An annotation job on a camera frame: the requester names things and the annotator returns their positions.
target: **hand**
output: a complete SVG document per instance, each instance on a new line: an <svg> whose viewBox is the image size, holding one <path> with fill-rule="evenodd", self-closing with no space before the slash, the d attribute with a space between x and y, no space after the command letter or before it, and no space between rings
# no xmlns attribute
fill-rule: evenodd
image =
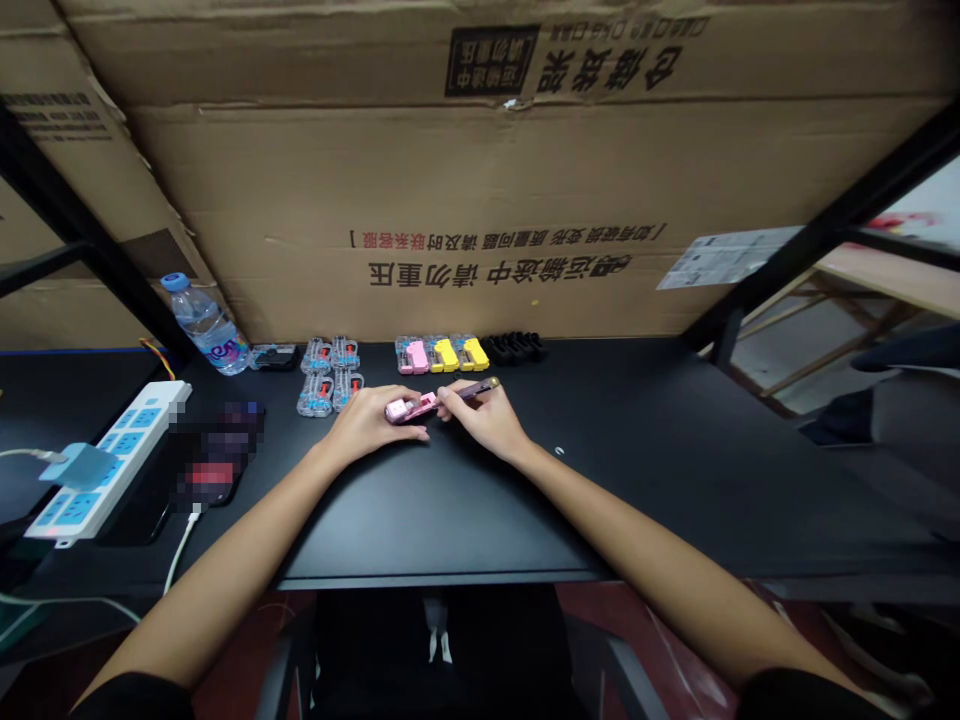
<svg viewBox="0 0 960 720"><path fill-rule="evenodd" d="M346 467L354 460L397 440L430 439L423 425L391 425L383 411L394 400L420 402L420 393L402 385L363 388L337 416L327 436L318 443Z"/></svg>
<svg viewBox="0 0 960 720"><path fill-rule="evenodd" d="M520 427L503 386L464 402L457 390L473 385L472 380L457 380L437 391L442 403L437 415L444 422L457 418L474 439L487 450L509 463L517 462L533 446Z"/></svg>

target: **person's left hand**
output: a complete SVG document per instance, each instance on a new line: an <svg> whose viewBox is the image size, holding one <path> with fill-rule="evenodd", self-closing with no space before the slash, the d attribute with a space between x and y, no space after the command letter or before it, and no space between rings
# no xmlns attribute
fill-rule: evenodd
<svg viewBox="0 0 960 720"><path fill-rule="evenodd" d="M327 436L320 441L335 453L344 467L364 455L397 440L430 439L423 425L391 425L383 411L394 400L420 402L420 393L402 385L363 388L355 393L337 416Z"/></svg>

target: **bottle cap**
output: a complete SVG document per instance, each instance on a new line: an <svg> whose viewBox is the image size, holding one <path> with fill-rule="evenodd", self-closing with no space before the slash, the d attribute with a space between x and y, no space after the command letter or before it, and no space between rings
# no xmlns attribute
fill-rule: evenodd
<svg viewBox="0 0 960 720"><path fill-rule="evenodd" d="M160 278L160 284L163 285L164 289L168 292L180 292L190 287L190 278L183 273L170 273Z"/></svg>

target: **red floor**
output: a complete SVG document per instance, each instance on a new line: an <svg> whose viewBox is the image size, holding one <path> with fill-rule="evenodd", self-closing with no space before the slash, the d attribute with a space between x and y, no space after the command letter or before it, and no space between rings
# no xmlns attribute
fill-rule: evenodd
<svg viewBox="0 0 960 720"><path fill-rule="evenodd" d="M768 602L762 590L755 591ZM557 586L563 609L623 637L640 659L674 720L726 720L736 709L736 696L621 583ZM260 685L269 666L277 633L314 597L312 592L267 593L244 620L220 660L197 689L197 720L247 720L254 717ZM816 605L781 603L790 621L850 677L866 686L868 676L839 648ZM122 641L108 638L53 658L32 663L0 700L0 718L33 720L63 718L97 670ZM605 717L625 717L615 701Z"/></svg>

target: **black desk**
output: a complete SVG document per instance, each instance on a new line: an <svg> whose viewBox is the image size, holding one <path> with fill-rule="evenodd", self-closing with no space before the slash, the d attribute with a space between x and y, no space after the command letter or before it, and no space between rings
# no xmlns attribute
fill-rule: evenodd
<svg viewBox="0 0 960 720"><path fill-rule="evenodd" d="M0 355L0 450L61 450L93 441L152 379L160 363L139 350ZM45 463L0 460L0 523L23 517L49 489Z"/></svg>
<svg viewBox="0 0 960 720"><path fill-rule="evenodd" d="M678 340L551 343L542 365L497 369L544 447L749 577L956 572L955 553L862 485ZM360 348L369 385L401 377L392 346ZM587 363L602 364L588 371ZM233 502L204 515L186 569L333 424L294 405L299 372L224 378L198 358L188 415L224 400L267 407L265 439ZM281 588L604 579L610 572L553 507L456 424L430 446L391 446L328 492L281 570ZM185 517L143 548L81 542L51 553L20 594L156 595Z"/></svg>

